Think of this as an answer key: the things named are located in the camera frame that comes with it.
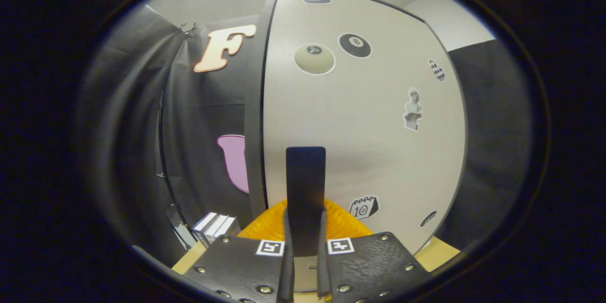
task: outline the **black curtain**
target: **black curtain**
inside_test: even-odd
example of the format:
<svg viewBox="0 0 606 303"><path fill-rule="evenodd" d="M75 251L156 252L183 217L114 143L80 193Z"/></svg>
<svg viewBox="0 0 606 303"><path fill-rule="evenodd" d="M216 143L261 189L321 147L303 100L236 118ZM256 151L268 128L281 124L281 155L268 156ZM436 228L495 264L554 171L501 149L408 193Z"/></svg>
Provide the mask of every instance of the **black curtain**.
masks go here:
<svg viewBox="0 0 606 303"><path fill-rule="evenodd" d="M240 50L223 57L227 65L215 71L194 72L217 29L256 24L258 16L234 18L206 25L188 34L169 72L165 92L163 136L167 175L184 219L193 225L207 212L235 216L244 227L253 217L248 193L232 184L221 135L244 135L244 110L252 38L243 37Z"/></svg>
<svg viewBox="0 0 606 303"><path fill-rule="evenodd" d="M169 267L185 250L165 215L170 195L158 187L156 119L184 38L151 8L133 9L100 44L76 113L79 166L91 194L128 243Z"/></svg>
<svg viewBox="0 0 606 303"><path fill-rule="evenodd" d="M467 161L437 237L462 250L495 228L522 187L532 148L526 79L507 48L489 40L449 52L467 109Z"/></svg>

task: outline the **book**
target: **book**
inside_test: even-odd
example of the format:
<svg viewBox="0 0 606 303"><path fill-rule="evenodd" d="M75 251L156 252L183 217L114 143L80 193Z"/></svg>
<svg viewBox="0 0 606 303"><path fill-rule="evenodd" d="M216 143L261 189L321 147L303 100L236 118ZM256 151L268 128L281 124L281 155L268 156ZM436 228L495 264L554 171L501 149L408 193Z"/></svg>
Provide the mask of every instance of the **book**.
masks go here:
<svg viewBox="0 0 606 303"><path fill-rule="evenodd" d="M228 236L235 236L239 232L240 232L240 224L238 224L238 220L236 220L236 217L228 217L227 219L225 219L225 222L223 223L223 225L221 225L221 227L219 227L217 232L215 232L214 238L218 239L220 236L223 236L224 234L227 234Z"/></svg>
<svg viewBox="0 0 606 303"><path fill-rule="evenodd" d="M208 212L200 221L195 224L192 229L193 234L196 236L197 240L201 242L204 247L210 247L210 242L204 235L204 231L214 223L214 221L219 217L219 214L215 212Z"/></svg>
<svg viewBox="0 0 606 303"><path fill-rule="evenodd" d="M217 219L214 220L212 225L210 225L210 227L208 227L206 231L204 231L204 237L206 238L206 240L208 240L209 244L214 242L214 234L217 233L217 231L219 230L219 228L221 228L221 225L223 225L227 218L228 216L224 216L223 214L220 215L219 217L217 217Z"/></svg>

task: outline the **statue sticker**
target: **statue sticker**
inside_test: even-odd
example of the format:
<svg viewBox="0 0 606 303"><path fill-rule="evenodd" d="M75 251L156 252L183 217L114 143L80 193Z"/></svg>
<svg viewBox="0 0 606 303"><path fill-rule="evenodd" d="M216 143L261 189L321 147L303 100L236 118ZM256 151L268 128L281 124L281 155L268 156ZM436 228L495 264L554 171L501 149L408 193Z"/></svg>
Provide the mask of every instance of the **statue sticker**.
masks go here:
<svg viewBox="0 0 606 303"><path fill-rule="evenodd" d="M402 115L404 128L412 131L419 130L419 120L422 118L422 106L420 105L420 94L415 88L409 89L410 101L404 106L406 112Z"/></svg>

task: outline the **white book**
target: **white book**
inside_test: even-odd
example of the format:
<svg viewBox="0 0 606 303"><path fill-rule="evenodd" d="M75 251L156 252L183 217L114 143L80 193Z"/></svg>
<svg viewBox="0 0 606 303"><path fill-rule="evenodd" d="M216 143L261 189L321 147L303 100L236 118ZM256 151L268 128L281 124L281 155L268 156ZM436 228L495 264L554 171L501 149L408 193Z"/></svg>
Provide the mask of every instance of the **white book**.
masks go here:
<svg viewBox="0 0 606 303"><path fill-rule="evenodd" d="M234 218L234 217L229 217L229 218L225 219L225 222L223 223L223 225L221 225L221 227L219 227L217 232L215 232L214 238L217 239L217 238L219 238L219 236L221 236L223 234L228 234L228 232L233 229L232 225L233 225L234 220L236 220L236 218Z"/></svg>
<svg viewBox="0 0 606 303"><path fill-rule="evenodd" d="M214 242L214 234L217 233L221 225L227 220L228 216L221 215L219 216L210 227L206 229L204 232L204 236L208 239L209 243Z"/></svg>
<svg viewBox="0 0 606 303"><path fill-rule="evenodd" d="M210 247L210 242L208 242L208 239L206 238L206 236L204 236L204 230L210 225L212 225L212 223L215 219L217 219L218 216L219 214L215 212L209 212L202 219L200 219L199 223L197 223L193 227L193 234L196 236L197 240L199 240L206 248Z"/></svg>
<svg viewBox="0 0 606 303"><path fill-rule="evenodd" d="M202 231L204 229L204 227L206 227L206 225L208 225L210 223L210 221L214 218L214 216L216 216L217 214L215 212L210 212L208 214L206 214L206 216L204 216L199 223L197 223L193 229L196 231Z"/></svg>

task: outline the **checkered sticker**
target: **checkered sticker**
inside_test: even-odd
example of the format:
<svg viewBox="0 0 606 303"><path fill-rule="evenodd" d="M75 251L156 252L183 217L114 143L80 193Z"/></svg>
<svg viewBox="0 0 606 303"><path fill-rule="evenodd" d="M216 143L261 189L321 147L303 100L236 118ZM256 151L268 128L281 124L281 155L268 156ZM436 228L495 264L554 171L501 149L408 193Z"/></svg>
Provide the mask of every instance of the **checkered sticker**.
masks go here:
<svg viewBox="0 0 606 303"><path fill-rule="evenodd" d="M284 254L284 242L261 241L257 255L281 257Z"/></svg>
<svg viewBox="0 0 606 303"><path fill-rule="evenodd" d="M351 244L351 238L329 239L329 255L339 255L340 253L351 253L354 251Z"/></svg>
<svg viewBox="0 0 606 303"><path fill-rule="evenodd" d="M437 78L437 80L444 81L444 78L446 78L444 70L442 70L442 68L431 59L429 60L429 66L431 68L431 72L433 72L433 75Z"/></svg>

